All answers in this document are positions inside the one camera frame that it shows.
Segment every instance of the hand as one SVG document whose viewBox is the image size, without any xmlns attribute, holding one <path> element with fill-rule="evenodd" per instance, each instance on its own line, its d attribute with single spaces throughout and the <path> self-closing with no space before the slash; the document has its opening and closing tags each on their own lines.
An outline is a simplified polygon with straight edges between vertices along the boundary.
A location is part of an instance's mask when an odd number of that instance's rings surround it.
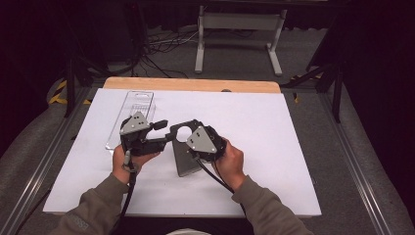
<svg viewBox="0 0 415 235">
<path fill-rule="evenodd" d="M 223 181 L 229 185 L 234 191 L 237 191 L 245 180 L 244 167 L 244 152 L 231 145 L 229 140 L 226 140 L 226 149 L 223 157 L 212 163 L 216 174 L 221 176 Z"/>
<path fill-rule="evenodd" d="M 140 157 L 131 157 L 132 162 L 138 166 L 137 173 L 140 172 L 143 164 L 158 156 L 160 152 L 155 154 L 144 155 Z M 122 146 L 118 145 L 114 149 L 113 154 L 113 175 L 122 183 L 127 184 L 129 181 L 129 172 L 122 168 L 124 163 L 124 151 L 122 150 Z"/>
</svg>

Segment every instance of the person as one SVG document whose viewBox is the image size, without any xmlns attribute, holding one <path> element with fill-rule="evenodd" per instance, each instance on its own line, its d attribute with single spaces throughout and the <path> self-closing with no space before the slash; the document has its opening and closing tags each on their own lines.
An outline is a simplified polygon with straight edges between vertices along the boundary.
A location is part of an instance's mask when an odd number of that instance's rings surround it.
<svg viewBox="0 0 415 235">
<path fill-rule="evenodd" d="M 312 234 L 277 195 L 244 174 L 244 153 L 225 140 L 225 153 L 213 168 L 235 192 L 232 200 L 244 206 L 254 234 Z M 132 161 L 139 172 L 146 162 L 159 154 L 132 158 Z M 112 231 L 121 211 L 122 196 L 128 191 L 129 172 L 121 167 L 123 159 L 122 147 L 118 146 L 113 154 L 113 172 L 95 189 L 83 193 L 79 206 L 68 211 L 50 234 L 109 234 Z M 170 234 L 207 234 L 186 229 Z"/>
</svg>

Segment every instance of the sweatshirt cuff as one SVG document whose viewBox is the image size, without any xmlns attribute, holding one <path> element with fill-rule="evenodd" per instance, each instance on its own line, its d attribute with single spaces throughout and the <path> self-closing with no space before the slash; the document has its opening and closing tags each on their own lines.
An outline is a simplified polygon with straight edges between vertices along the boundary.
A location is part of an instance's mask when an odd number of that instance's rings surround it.
<svg viewBox="0 0 415 235">
<path fill-rule="evenodd" d="M 122 200 L 122 195 L 128 193 L 128 186 L 119 181 L 112 173 L 104 179 L 96 188 L 95 192 L 107 201 L 113 202 Z"/>
<path fill-rule="evenodd" d="M 235 203 L 243 204 L 244 206 L 248 207 L 251 204 L 255 203 L 255 201 L 261 197 L 265 190 L 266 189 L 260 187 L 251 179 L 249 175 L 247 175 L 241 187 L 232 196 L 232 200 Z"/>
</svg>

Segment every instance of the clear plastic case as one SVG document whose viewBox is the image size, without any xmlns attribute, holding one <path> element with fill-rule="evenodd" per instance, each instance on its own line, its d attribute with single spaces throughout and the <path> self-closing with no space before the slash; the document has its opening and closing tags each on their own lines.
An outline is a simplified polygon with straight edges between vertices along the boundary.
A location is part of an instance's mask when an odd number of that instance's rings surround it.
<svg viewBox="0 0 415 235">
<path fill-rule="evenodd" d="M 118 118 L 116 119 L 105 148 L 113 150 L 120 144 L 119 131 L 121 129 L 121 124 L 125 119 L 139 111 L 146 117 L 148 122 L 152 122 L 155 110 L 156 103 L 154 101 L 153 92 L 129 91 L 125 96 L 124 103 L 119 111 Z"/>
</svg>

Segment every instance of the white tabletop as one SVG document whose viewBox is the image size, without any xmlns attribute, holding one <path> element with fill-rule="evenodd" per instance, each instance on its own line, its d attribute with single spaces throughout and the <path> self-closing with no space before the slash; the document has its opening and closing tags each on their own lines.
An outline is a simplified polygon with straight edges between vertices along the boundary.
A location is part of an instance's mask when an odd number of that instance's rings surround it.
<svg viewBox="0 0 415 235">
<path fill-rule="evenodd" d="M 112 170 L 105 146 L 128 90 L 99 89 L 58 175 L 44 211 L 67 212 L 82 193 Z M 284 95 L 198 91 L 154 91 L 153 121 L 168 127 L 149 134 L 163 136 L 171 125 L 197 119 L 245 153 L 244 172 L 275 192 L 296 215 L 321 210 Z M 231 193 L 204 171 L 179 177 L 171 143 L 149 161 L 137 177 L 127 214 L 143 216 L 244 216 Z"/>
</svg>

